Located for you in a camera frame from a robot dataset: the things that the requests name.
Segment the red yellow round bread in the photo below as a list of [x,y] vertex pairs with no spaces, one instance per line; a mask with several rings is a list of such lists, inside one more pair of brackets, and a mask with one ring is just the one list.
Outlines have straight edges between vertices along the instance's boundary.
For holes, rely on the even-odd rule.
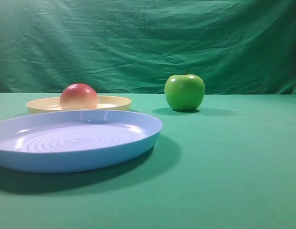
[[61,93],[59,104],[63,110],[96,109],[97,92],[84,83],[67,86]]

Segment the blue plastic plate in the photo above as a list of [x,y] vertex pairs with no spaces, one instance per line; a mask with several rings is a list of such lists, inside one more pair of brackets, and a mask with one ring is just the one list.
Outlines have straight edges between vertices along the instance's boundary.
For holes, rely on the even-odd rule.
[[0,121],[0,166],[71,173],[120,164],[150,150],[163,123],[148,114],[78,110]]

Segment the yellow plastic plate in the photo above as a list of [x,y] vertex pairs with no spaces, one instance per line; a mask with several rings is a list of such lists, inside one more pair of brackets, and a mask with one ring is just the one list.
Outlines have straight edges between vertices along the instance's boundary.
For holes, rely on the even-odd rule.
[[[29,101],[26,106],[30,114],[62,111],[59,103],[60,97],[49,97]],[[132,100],[125,97],[99,95],[95,110],[120,110],[128,111]]]

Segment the green apple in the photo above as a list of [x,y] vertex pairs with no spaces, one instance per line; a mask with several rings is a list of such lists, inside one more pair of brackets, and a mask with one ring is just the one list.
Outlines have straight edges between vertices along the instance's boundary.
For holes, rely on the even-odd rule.
[[194,111],[204,99],[205,83],[199,76],[189,72],[184,75],[172,75],[165,83],[164,95],[172,110]]

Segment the green table cloth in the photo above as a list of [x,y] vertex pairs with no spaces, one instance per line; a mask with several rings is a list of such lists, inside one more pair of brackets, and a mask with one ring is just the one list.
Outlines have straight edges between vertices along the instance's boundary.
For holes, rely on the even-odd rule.
[[115,167],[0,167],[0,229],[296,229],[296,95],[207,95],[196,113],[127,94],[163,122],[153,151]]

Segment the green backdrop cloth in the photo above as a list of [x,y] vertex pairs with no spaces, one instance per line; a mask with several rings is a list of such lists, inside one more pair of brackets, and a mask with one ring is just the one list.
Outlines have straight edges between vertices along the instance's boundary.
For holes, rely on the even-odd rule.
[[296,0],[0,0],[0,93],[296,94]]

